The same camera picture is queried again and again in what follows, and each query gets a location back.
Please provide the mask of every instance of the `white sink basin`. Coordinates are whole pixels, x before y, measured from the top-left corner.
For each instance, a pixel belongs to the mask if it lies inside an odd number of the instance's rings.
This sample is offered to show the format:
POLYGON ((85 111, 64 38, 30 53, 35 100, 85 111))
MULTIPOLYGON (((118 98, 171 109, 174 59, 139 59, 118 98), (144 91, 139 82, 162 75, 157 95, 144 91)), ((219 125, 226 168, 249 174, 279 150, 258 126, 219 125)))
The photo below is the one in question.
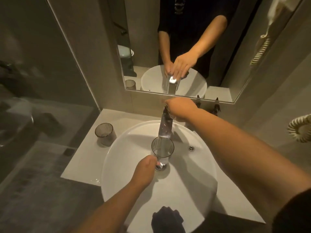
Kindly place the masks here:
MULTIPOLYGON (((107 201, 131 179, 138 162, 151 154, 160 121, 140 123, 119 136, 104 161, 102 193, 107 201)), ((215 160, 204 141, 189 129, 173 124, 174 153, 163 172, 155 171, 153 182, 137 200, 125 224, 128 232, 152 233, 152 214, 162 206, 177 209, 186 232, 195 230, 212 207, 217 192, 215 160)))
MULTIPOLYGON (((148 69, 142 76, 142 90, 150 92, 165 92, 166 76, 164 74, 164 65, 158 65, 148 69)), ((189 69, 186 78, 180 81, 176 95, 200 98, 205 97, 207 83, 205 78, 194 69, 189 69)))

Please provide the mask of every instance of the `faucet spout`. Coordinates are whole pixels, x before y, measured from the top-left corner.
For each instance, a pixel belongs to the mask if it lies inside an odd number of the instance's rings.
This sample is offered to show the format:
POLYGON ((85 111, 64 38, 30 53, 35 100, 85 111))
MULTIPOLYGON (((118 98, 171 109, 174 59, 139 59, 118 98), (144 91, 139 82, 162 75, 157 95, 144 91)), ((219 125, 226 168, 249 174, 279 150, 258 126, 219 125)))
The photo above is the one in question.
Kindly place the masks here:
POLYGON ((159 137, 170 139, 172 136, 173 119, 169 115, 167 106, 163 109, 163 114, 161 118, 159 137))

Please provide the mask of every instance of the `spiral cord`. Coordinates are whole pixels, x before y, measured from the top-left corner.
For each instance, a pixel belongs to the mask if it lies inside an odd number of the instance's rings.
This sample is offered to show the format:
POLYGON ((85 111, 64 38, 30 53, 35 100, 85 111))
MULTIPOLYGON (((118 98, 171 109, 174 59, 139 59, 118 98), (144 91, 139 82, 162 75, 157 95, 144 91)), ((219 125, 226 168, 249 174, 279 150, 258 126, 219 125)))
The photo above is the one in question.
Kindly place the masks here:
POLYGON ((311 141, 311 114, 293 119, 289 123, 287 130, 298 142, 305 143, 311 141), (305 134, 301 134, 299 128, 305 125, 309 125, 310 128, 305 134))
POLYGON ((262 35, 261 38, 266 38, 263 42, 263 44, 261 45, 259 51, 256 53, 256 55, 254 56, 254 58, 251 61, 251 66, 256 65, 260 59, 262 58, 262 56, 265 54, 267 48, 270 45, 271 39, 269 37, 267 37, 266 35, 262 35))

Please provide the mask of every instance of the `countertop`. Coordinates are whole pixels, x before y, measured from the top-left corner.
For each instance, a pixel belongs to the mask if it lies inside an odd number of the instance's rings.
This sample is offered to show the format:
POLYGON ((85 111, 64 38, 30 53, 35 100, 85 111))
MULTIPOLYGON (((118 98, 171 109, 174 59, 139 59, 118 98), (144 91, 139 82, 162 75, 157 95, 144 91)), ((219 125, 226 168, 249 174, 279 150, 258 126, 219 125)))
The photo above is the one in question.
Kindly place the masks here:
MULTIPOLYGON (((61 177, 101 186, 103 162, 110 147, 103 147, 97 143, 95 128, 101 123, 108 122, 113 125, 116 135, 119 136, 134 125, 152 120, 160 120, 160 118, 103 109, 61 177)), ((230 216, 264 222, 239 188, 218 165, 216 165, 216 171, 218 189, 213 210, 230 216)))

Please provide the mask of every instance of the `black t-shirt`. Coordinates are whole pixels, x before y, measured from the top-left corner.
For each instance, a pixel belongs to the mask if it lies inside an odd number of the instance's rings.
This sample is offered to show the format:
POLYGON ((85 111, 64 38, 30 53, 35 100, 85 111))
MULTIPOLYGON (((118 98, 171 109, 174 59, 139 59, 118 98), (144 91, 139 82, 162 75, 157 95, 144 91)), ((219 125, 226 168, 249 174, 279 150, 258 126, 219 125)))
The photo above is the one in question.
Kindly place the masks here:
MULTIPOLYGON (((240 0, 160 0, 158 31, 170 36, 172 62, 198 42, 212 20, 223 15, 231 21, 240 0)), ((198 59, 194 69, 208 76, 214 48, 198 59)))
POLYGON ((311 232, 311 189, 291 199, 272 224, 272 233, 304 232, 311 232))

